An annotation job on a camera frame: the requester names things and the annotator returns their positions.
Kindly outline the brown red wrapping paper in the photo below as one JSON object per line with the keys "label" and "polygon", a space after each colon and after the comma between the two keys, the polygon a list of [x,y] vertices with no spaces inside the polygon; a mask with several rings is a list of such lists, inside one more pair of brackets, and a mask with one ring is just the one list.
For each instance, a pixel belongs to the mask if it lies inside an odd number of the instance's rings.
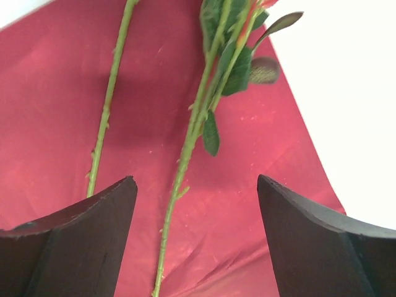
{"label": "brown red wrapping paper", "polygon": [[[116,296],[149,296],[160,230],[203,73],[200,1],[134,8],[96,189],[138,187]],[[1,32],[1,227],[82,200],[124,1],[55,1]],[[176,203],[162,296],[277,296],[260,174],[343,212],[285,77],[226,97],[220,149],[198,142]]]}

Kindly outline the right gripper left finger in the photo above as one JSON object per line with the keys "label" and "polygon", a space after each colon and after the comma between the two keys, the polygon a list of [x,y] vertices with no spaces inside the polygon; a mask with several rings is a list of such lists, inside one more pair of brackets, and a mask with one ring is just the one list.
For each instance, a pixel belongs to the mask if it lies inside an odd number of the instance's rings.
{"label": "right gripper left finger", "polygon": [[1,296],[114,296],[137,198],[127,176],[60,211],[1,230]]}

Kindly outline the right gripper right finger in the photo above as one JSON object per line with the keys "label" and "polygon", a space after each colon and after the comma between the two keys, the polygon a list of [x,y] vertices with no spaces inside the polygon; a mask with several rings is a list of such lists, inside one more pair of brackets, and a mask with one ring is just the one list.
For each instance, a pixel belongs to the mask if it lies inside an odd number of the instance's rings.
{"label": "right gripper right finger", "polygon": [[257,180],[280,296],[395,296],[395,231]]}

